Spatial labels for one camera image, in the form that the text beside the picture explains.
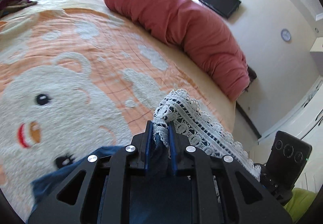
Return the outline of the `red rolled duvet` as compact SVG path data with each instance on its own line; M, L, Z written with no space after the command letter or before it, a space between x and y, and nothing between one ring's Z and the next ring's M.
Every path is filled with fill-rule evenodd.
M192 0L105 0L106 6L174 45L236 101L250 84L246 57L217 14Z

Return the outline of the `cream bed sheet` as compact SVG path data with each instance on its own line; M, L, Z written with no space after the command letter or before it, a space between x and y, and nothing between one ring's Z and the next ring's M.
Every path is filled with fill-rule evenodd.
M62 0L62 5L72 5L76 7L81 6L81 0ZM227 130L233 131L235 122L235 107L234 102L229 101L229 99L223 94L220 88L211 80L211 78L204 73L197 65L191 61L189 57L186 56L184 52L176 49L172 46L166 46L157 39L153 38L148 32L146 32L142 27L133 24L130 20L122 17L116 13L110 12L108 8L104 5L103 0L85 0L86 8L98 8L102 10L102 13L108 13L114 15L118 19L125 20L127 26L133 27L135 31L138 32L140 37L148 39L152 45L157 47L158 52L164 56L167 60L175 64L175 67L182 73L187 75L193 82L196 83L197 88L203 93L210 105L208 108L216 108L219 111L220 119L222 124L227 127Z

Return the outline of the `blue denim pant lace hem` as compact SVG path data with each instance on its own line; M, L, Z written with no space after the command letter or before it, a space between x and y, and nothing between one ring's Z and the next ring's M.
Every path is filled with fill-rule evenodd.
M33 183L29 223L245 223L260 169L223 126L183 90L154 112L147 171L130 168L136 147L102 147ZM168 124L189 140L189 175L173 175Z

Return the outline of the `green sleeve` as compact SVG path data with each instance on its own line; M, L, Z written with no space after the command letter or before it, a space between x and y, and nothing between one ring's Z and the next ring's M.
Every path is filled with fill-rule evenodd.
M292 222L296 223L306 213L316 197L316 193L306 189L294 188L292 198L284 206L284 209L290 214Z

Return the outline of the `orange white bear blanket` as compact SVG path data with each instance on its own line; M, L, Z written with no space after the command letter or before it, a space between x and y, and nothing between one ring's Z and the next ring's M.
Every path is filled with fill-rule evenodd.
M184 89L220 119L151 36L114 15L55 9L1 21L1 190L23 220L55 160L124 146Z

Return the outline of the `round wall clock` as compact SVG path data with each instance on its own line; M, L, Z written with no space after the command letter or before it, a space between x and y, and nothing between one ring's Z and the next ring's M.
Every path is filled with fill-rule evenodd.
M291 41L291 33L289 32L288 29L282 29L280 32L281 38L285 42L290 42Z

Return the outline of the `purple striped pillow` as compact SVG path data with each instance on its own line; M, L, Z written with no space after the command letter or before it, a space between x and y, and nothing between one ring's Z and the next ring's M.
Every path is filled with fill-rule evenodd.
M32 0L1 0L1 18L36 4Z

